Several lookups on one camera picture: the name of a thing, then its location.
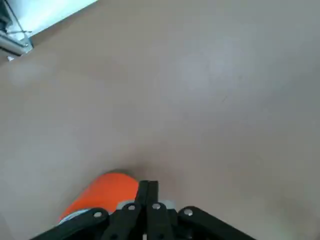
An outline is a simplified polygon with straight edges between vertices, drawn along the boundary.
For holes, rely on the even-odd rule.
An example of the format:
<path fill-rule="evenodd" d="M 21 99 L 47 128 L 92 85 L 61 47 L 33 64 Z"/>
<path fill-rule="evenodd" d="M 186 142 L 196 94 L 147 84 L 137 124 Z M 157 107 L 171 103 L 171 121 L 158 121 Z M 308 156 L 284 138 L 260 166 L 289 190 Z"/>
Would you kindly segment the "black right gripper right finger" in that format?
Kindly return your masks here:
<path fill-rule="evenodd" d="M 158 199 L 159 183 L 148 181 L 148 240 L 252 240 L 253 237 L 195 206 L 180 210 Z"/>

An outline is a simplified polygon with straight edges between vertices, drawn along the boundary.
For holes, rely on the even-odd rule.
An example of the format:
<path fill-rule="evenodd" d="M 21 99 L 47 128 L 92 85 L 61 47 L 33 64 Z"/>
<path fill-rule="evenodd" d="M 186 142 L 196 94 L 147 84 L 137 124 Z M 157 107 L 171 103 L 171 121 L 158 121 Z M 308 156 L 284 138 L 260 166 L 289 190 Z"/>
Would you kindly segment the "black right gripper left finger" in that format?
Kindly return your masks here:
<path fill-rule="evenodd" d="M 143 210 L 150 182 L 143 180 L 136 188 L 134 201 L 110 212 L 91 207 L 65 218 L 57 226 L 35 236 L 34 240 L 129 240 L 141 238 Z"/>

